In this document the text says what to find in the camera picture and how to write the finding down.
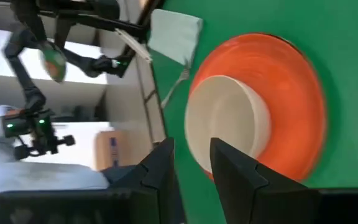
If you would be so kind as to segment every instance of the white bowl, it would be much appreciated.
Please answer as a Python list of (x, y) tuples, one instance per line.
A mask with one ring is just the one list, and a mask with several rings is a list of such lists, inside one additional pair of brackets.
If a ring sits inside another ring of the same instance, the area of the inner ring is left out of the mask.
[(201, 82), (189, 97), (185, 134), (197, 163), (212, 174), (211, 138), (220, 138), (257, 158), (269, 141), (270, 115), (252, 88), (224, 75), (213, 76)]

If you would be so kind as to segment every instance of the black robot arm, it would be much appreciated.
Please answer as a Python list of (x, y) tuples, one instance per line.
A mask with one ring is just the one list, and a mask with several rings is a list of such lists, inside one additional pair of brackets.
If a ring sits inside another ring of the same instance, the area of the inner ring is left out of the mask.
[(25, 47), (38, 48), (29, 29), (21, 27), (11, 34), (4, 48), (4, 54), (23, 89), (25, 97), (24, 109), (27, 111), (40, 111), (46, 102), (46, 98), (33, 83), (19, 58), (19, 54)]
[(38, 45), (47, 43), (45, 29), (39, 16), (56, 19), (54, 44), (67, 57), (67, 60), (82, 69), (89, 77), (97, 77), (106, 72), (123, 77), (135, 50), (128, 45), (120, 56), (109, 58), (87, 58), (64, 49), (70, 28), (76, 24), (115, 32), (117, 29), (143, 42), (150, 29), (151, 13), (160, 8), (164, 0), (147, 1), (136, 24), (119, 20), (119, 5), (115, 0), (0, 0), (0, 7), (10, 6), (20, 22), (28, 28)]

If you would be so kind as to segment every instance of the cardboard box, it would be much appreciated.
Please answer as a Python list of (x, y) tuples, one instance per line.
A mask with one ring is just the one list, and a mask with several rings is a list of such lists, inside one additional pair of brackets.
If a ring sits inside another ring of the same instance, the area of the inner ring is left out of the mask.
[(96, 170), (132, 165), (122, 131), (101, 131), (96, 135), (94, 149)]

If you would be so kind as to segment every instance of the white fabric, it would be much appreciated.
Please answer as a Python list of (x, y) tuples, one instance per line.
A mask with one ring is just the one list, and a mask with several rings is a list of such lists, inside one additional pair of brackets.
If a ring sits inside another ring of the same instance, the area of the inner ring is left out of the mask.
[[(0, 106), (0, 116), (9, 106)], [(0, 122), (0, 192), (10, 190), (106, 189), (104, 176), (89, 167), (16, 161), (14, 139), (6, 139)]]
[(203, 20), (194, 16), (156, 9), (151, 18), (149, 47), (185, 65), (192, 63)]

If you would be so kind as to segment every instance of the orange plate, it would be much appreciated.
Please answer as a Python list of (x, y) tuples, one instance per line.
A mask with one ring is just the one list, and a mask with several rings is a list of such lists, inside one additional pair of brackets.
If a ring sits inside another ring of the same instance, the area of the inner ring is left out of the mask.
[(324, 97), (307, 59), (278, 37), (240, 35), (207, 57), (195, 76), (190, 94), (203, 80), (214, 75), (240, 80), (265, 100), (272, 120), (272, 135), (258, 160), (291, 179), (306, 178), (318, 160), (326, 121)]

